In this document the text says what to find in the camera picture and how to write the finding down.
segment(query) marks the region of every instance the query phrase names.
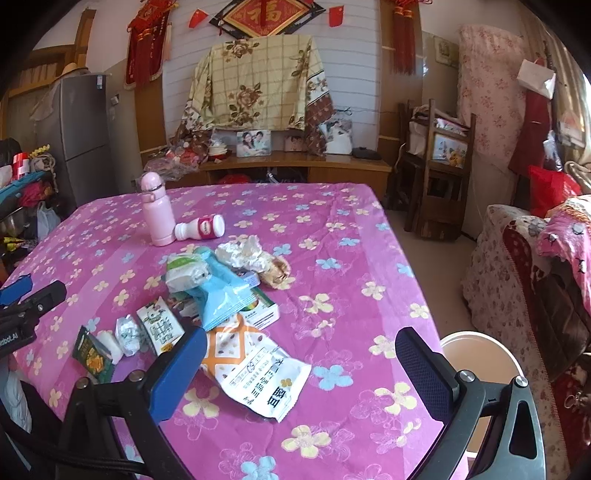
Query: chinese flag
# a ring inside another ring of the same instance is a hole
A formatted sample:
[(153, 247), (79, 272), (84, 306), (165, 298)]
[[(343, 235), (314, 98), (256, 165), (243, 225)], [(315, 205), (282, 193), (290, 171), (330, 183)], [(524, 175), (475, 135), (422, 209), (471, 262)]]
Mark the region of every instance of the chinese flag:
[(189, 20), (189, 28), (195, 28), (207, 17), (208, 15), (203, 10), (196, 9), (195, 13), (191, 17), (191, 20)]
[(329, 25), (331, 27), (338, 27), (343, 23), (343, 14), (345, 13), (345, 6), (331, 7), (329, 9)]

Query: red cloth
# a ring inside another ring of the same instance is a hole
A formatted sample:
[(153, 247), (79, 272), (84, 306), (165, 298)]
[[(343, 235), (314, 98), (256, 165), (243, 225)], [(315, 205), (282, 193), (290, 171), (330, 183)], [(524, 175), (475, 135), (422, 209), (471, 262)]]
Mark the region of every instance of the red cloth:
[(529, 177), (527, 167), (544, 165), (544, 141), (550, 132), (550, 101), (532, 90), (525, 94), (525, 118), (517, 139), (517, 146), (509, 162), (509, 169), (517, 175)]

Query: food package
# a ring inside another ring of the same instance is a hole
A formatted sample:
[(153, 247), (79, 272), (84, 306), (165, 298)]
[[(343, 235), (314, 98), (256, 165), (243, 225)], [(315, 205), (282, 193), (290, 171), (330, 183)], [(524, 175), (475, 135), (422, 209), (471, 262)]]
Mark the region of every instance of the food package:
[(98, 383), (109, 383), (115, 371), (107, 348), (85, 327), (80, 327), (72, 357), (78, 360)]
[(187, 291), (212, 276), (200, 255), (172, 254), (166, 263), (166, 286), (170, 293)]
[(257, 273), (269, 270), (273, 260), (271, 254), (263, 251), (256, 235), (249, 235), (246, 240), (233, 240), (218, 245), (216, 257), (232, 268), (244, 268)]
[(142, 346), (142, 332), (131, 315), (117, 319), (115, 338), (125, 356), (135, 355)]
[(556, 72), (532, 61), (524, 60), (517, 74), (517, 82), (522, 87), (552, 100), (556, 86)]
[(241, 314), (208, 332), (202, 368), (230, 398), (277, 422), (295, 405), (311, 370)]
[(183, 327), (162, 297), (140, 308), (137, 313), (156, 355), (172, 350), (184, 334)]
[(219, 262), (211, 249), (198, 247), (196, 252), (207, 262), (212, 274), (186, 292), (195, 299), (201, 326), (208, 332), (255, 301), (255, 296), (248, 283)]

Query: photo frame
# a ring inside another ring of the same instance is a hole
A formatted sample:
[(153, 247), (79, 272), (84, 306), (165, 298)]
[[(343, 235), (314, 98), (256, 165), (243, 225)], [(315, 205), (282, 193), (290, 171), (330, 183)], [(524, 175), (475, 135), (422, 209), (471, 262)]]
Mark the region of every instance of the photo frame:
[(265, 157), (268, 155), (271, 155), (270, 130), (236, 132), (237, 157)]

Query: clothes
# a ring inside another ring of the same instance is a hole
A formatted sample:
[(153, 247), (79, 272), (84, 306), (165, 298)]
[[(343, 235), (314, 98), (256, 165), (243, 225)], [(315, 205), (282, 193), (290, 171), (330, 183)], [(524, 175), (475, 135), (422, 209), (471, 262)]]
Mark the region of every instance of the clothes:
[[(538, 59), (536, 63), (542, 64), (543, 61)], [(544, 164), (544, 141), (550, 131), (549, 106), (550, 101), (546, 97), (533, 90), (527, 90), (523, 127), (509, 162), (509, 169), (518, 175), (529, 178), (528, 166), (542, 167)]]
[(325, 143), (317, 126), (333, 113), (314, 39), (277, 35), (212, 47), (195, 68), (181, 127), (305, 130), (318, 155)]

